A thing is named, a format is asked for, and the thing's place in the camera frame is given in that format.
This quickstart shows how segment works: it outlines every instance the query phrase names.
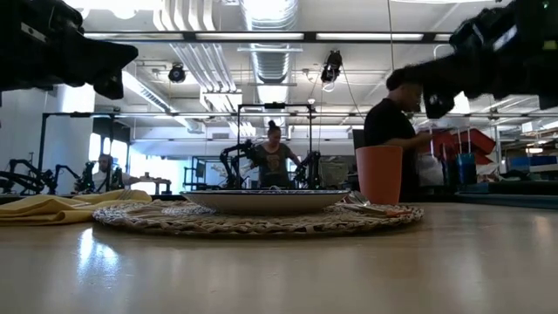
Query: round placemat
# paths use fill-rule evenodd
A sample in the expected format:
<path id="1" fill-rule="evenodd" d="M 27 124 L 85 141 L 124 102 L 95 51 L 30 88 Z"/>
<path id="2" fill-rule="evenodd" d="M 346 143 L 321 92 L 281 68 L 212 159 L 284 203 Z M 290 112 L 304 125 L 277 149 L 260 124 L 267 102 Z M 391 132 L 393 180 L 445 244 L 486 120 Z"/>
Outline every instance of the round placemat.
<path id="1" fill-rule="evenodd" d="M 341 236 L 417 222 L 424 214 L 411 206 L 379 208 L 390 215 L 341 203 L 311 215 L 222 215 L 189 201 L 153 201 L 100 208 L 93 217 L 117 229 L 177 236 Z"/>

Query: yellow napkin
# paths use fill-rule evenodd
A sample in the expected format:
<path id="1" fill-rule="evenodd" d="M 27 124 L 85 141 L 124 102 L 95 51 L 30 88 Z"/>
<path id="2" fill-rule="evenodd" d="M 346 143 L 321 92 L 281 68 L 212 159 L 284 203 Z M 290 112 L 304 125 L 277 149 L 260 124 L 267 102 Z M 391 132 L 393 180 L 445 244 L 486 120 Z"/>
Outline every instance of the yellow napkin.
<path id="1" fill-rule="evenodd" d="M 118 190 L 102 195 L 79 195 L 72 199 L 35 195 L 0 205 L 0 226 L 39 226 L 89 222 L 97 208 L 128 202 L 150 202 L 144 191 Z"/>

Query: plastic cup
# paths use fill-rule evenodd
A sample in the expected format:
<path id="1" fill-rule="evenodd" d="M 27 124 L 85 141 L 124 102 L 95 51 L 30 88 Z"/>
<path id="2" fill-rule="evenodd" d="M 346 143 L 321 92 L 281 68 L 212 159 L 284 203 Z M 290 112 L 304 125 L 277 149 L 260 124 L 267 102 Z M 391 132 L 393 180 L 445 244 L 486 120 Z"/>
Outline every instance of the plastic cup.
<path id="1" fill-rule="evenodd" d="M 401 192 L 403 148 L 392 146 L 357 149 L 360 193 L 373 204 L 396 205 Z"/>

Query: bowl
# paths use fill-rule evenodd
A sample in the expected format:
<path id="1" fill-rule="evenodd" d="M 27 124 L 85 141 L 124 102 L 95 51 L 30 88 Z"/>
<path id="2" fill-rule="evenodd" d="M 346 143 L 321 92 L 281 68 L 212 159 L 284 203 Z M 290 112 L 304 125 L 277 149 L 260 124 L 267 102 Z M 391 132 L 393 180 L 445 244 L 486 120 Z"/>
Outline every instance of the bowl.
<path id="1" fill-rule="evenodd" d="M 230 215 L 300 215 L 316 213 L 341 201 L 339 190 L 215 190 L 182 193 L 205 208 Z"/>

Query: table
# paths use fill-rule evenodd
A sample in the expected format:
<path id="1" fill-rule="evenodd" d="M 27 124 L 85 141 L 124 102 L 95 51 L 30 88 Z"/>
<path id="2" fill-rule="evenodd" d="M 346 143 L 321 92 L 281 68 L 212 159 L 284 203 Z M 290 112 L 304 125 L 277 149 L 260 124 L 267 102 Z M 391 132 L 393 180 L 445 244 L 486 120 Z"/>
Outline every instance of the table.
<path id="1" fill-rule="evenodd" d="M 558 212 L 427 204 L 375 236 L 195 240 L 0 228 L 0 313 L 558 311 Z"/>

